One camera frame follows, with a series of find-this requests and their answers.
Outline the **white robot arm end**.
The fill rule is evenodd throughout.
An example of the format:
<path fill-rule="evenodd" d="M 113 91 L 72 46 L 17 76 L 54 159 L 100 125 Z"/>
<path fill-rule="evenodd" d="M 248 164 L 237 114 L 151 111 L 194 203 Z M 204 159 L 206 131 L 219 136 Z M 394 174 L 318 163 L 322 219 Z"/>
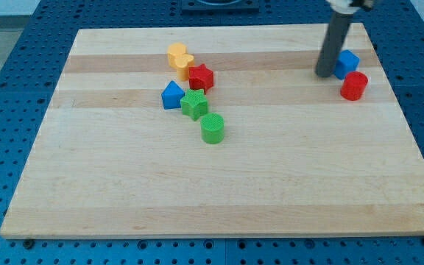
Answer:
<path fill-rule="evenodd" d="M 353 15 L 360 9 L 365 11 L 372 10 L 378 0 L 326 0 L 326 2 L 337 13 Z"/>

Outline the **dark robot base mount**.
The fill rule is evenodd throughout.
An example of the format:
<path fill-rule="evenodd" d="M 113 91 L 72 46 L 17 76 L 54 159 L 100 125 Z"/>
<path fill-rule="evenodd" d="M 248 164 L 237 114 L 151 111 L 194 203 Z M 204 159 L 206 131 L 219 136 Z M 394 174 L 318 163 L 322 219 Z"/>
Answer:
<path fill-rule="evenodd" d="M 180 0 L 183 12 L 256 11 L 259 0 Z"/>

